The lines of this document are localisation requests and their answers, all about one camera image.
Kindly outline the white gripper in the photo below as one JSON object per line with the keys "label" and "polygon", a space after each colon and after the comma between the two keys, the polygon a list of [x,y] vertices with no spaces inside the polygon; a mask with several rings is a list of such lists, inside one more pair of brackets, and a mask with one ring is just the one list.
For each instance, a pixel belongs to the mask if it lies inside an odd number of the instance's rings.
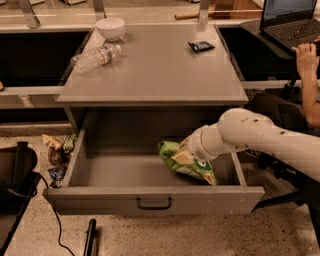
{"label": "white gripper", "polygon": [[197,129],[181,142],[181,147],[187,147],[187,150],[184,149],[172,156],[180,165],[191,164],[194,158],[201,161],[214,160],[228,153],[230,149],[230,145],[223,141],[217,124]]}

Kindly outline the person's hand at laptop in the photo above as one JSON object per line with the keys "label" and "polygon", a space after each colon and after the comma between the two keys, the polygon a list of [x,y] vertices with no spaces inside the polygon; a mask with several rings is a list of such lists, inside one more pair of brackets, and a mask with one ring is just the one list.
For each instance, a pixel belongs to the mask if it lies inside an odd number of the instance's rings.
{"label": "person's hand at laptop", "polygon": [[303,43],[294,48],[296,53],[297,71],[301,79],[316,79],[319,57],[317,47],[320,44],[320,37],[312,43]]}

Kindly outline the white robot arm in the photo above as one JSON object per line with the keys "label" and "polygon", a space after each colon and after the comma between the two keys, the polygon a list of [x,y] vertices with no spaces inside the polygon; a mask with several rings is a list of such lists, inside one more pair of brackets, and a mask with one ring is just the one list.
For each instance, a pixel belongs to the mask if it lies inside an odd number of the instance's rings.
{"label": "white robot arm", "polygon": [[268,117],[243,108],[227,110],[217,123],[194,131],[172,158],[189,164],[248,149],[273,156],[320,182],[319,137],[278,127]]}

